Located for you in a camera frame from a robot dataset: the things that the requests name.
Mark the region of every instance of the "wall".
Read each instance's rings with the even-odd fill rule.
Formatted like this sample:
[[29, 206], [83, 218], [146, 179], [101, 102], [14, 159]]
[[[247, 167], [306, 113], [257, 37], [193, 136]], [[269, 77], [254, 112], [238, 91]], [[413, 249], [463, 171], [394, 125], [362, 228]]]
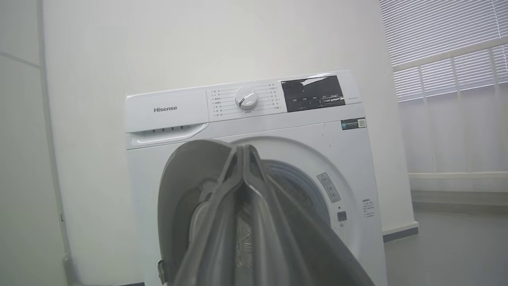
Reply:
[[350, 69], [383, 230], [414, 225], [378, 1], [46, 0], [44, 14], [62, 198], [85, 284], [142, 280], [122, 133], [128, 94]]
[[399, 103], [411, 190], [508, 192], [508, 83], [461, 98]]
[[67, 285], [39, 4], [0, 2], [0, 285]]

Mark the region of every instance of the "open washing machine door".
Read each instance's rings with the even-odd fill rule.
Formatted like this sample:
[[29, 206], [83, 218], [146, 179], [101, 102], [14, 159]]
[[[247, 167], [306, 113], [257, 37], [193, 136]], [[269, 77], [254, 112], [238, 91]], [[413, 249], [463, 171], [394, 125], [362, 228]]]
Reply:
[[162, 283], [373, 285], [330, 228], [314, 180], [261, 160], [253, 145], [181, 145], [164, 169], [157, 212]]

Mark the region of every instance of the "white venetian blind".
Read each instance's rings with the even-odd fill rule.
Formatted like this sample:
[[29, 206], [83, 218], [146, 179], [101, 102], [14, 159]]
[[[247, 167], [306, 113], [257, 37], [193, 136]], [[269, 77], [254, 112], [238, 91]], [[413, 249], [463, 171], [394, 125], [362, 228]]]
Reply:
[[380, 4], [399, 101], [508, 81], [508, 0]]

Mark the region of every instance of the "gray floor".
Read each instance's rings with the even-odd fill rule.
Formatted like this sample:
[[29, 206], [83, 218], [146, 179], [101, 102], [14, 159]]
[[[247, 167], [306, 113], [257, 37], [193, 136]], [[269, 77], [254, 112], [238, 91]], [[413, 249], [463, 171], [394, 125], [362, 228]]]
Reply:
[[508, 285], [508, 216], [415, 212], [416, 236], [385, 244], [389, 286]]

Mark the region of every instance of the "black display panel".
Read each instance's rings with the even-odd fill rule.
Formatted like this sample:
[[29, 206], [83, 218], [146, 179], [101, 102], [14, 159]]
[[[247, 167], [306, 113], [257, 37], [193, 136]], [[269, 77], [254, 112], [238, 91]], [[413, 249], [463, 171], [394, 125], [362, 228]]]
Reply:
[[281, 83], [288, 112], [346, 104], [335, 75]]

